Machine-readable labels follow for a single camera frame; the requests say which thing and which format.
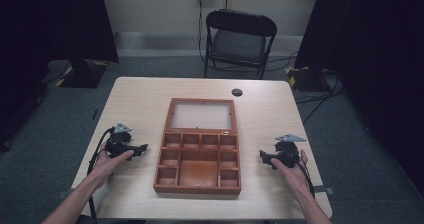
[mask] table top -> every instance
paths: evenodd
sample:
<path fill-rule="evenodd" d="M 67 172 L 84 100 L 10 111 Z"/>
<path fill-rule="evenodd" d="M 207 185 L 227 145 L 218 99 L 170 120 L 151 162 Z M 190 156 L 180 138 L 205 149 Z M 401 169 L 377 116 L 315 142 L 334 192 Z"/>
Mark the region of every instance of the table top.
<path fill-rule="evenodd" d="M 236 97 L 232 90 L 243 95 Z M 156 166 L 171 98 L 234 100 L 240 148 L 242 190 L 238 196 L 156 193 Z M 275 153 L 275 137 L 307 139 L 290 86 L 283 81 L 121 77 L 115 82 L 72 187 L 86 176 L 102 136 L 118 122 L 131 127 L 129 145 L 148 143 L 142 157 L 123 163 L 94 194 L 99 218 L 163 220 L 302 219 L 302 211 L 278 171 L 262 163 L 259 150 Z M 312 183 L 322 185 L 309 142 L 305 150 Z M 325 192 L 316 199 L 327 214 Z M 90 215 L 88 205 L 83 214 Z"/>

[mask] chair seat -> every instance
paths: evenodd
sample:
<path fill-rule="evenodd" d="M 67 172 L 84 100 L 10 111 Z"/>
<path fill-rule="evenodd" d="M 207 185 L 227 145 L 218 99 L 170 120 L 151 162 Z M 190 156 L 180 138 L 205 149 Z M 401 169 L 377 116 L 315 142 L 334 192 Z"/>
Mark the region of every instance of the chair seat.
<path fill-rule="evenodd" d="M 218 30 L 210 48 L 212 58 L 233 59 L 262 64 L 266 38 Z"/>

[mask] chair backrest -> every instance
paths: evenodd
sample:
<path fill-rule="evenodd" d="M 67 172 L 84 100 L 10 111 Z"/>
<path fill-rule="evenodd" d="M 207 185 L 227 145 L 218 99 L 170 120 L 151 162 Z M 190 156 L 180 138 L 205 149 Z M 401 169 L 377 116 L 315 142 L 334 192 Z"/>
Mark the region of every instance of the chair backrest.
<path fill-rule="evenodd" d="M 210 27 L 231 32 L 273 37 L 277 34 L 277 25 L 268 17 L 258 14 L 219 9 L 206 17 L 208 31 Z"/>

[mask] right forearm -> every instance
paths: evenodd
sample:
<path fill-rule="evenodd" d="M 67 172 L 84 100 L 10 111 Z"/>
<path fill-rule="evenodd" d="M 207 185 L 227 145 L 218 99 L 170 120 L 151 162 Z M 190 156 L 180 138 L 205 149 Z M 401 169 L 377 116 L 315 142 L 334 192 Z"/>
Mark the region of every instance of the right forearm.
<path fill-rule="evenodd" d="M 317 201 L 312 194 L 304 188 L 295 193 L 296 200 L 299 202 L 300 207 L 305 215 L 306 223 L 308 224 L 328 224 L 331 223 L 330 219 L 322 211 Z"/>

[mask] baseboard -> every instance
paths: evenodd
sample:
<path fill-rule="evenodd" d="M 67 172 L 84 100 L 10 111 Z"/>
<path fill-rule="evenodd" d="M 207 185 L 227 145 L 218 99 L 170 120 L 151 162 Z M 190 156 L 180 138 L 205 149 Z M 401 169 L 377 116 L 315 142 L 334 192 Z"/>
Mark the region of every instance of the baseboard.
<path fill-rule="evenodd" d="M 289 56 L 297 52 L 302 36 L 277 36 L 271 56 Z M 202 36 L 204 55 L 206 36 Z M 192 34 L 146 34 L 140 32 L 117 32 L 115 44 L 118 56 L 197 56 L 199 42 Z"/>

